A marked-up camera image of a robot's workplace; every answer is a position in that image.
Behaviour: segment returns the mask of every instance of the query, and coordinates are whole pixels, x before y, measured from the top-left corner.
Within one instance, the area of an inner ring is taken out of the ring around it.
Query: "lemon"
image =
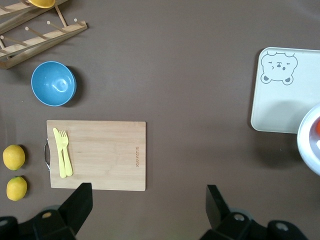
[[[10,145],[3,151],[4,165],[13,171],[18,170],[25,163],[26,155],[19,145]]]
[[[12,178],[6,185],[6,195],[12,201],[22,199],[27,192],[27,182],[22,176]]]

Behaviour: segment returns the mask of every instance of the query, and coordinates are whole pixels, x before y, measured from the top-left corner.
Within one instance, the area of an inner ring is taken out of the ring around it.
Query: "brown table surface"
[[[94,190],[77,239],[197,240],[210,228],[207,185],[263,226],[285,220],[319,239],[320,177],[301,159],[296,135],[250,125],[259,53],[319,50],[317,0],[70,0],[60,10],[67,24],[77,18],[88,29],[0,69],[0,149],[27,152],[17,172],[0,165],[0,216],[21,223],[73,192],[50,187],[47,120],[146,121],[146,191]],[[47,20],[62,26],[50,10],[6,36],[32,38],[25,26],[50,32]],[[77,79],[65,106],[46,106],[32,92],[33,70],[45,61],[69,66]],[[13,202],[6,185],[17,175],[29,190]]]

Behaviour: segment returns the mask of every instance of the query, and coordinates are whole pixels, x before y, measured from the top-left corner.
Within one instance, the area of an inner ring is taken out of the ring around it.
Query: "cutting board handle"
[[[43,147],[43,153],[44,153],[44,162],[45,162],[46,166],[48,167],[48,170],[50,171],[50,155],[48,157],[48,151],[50,152],[48,138],[47,138],[45,145]]]

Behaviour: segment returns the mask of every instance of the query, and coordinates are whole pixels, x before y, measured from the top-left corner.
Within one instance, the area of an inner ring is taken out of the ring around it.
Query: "plastic fork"
[[[67,176],[72,176],[74,173],[72,171],[71,162],[70,162],[70,158],[69,158],[68,150],[67,150],[67,146],[69,144],[69,139],[68,139],[66,131],[64,131],[64,130],[59,131],[59,134],[61,136],[61,142],[62,142],[65,173]]]

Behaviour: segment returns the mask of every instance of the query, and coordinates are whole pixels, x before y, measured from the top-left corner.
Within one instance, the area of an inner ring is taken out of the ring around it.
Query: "cartoon bear drawing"
[[[294,81],[293,73],[298,65],[297,58],[288,56],[285,52],[271,55],[267,52],[261,59],[263,74],[261,81],[265,84],[271,81],[282,81],[285,85],[290,85]]]

